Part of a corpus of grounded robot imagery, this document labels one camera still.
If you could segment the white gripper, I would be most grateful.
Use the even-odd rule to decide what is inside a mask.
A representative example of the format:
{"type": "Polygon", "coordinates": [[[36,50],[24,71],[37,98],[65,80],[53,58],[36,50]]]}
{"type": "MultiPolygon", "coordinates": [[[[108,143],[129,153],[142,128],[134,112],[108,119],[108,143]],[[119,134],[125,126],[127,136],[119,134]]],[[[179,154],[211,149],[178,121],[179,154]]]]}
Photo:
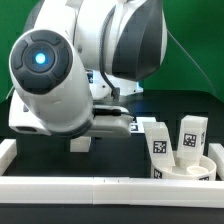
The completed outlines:
{"type": "Polygon", "coordinates": [[[127,138],[131,135],[132,116],[126,108],[96,105],[95,109],[100,111],[108,109],[110,112],[120,110],[121,114],[119,116],[95,115],[93,121],[82,128],[68,132],[51,131],[43,126],[38,118],[26,108],[17,92],[14,92],[10,104],[8,124],[12,130],[22,134],[40,134],[66,138],[78,138],[80,136],[127,138]]]}

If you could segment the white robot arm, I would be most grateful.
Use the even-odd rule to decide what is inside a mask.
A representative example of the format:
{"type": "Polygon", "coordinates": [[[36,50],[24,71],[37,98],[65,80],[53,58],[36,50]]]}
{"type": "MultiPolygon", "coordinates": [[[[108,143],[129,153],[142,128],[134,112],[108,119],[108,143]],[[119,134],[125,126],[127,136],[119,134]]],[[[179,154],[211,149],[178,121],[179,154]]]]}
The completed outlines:
{"type": "Polygon", "coordinates": [[[127,137],[124,108],[98,105],[87,73],[140,81],[167,44],[162,0],[40,0],[9,56],[11,129],[77,138],[127,137]]]}

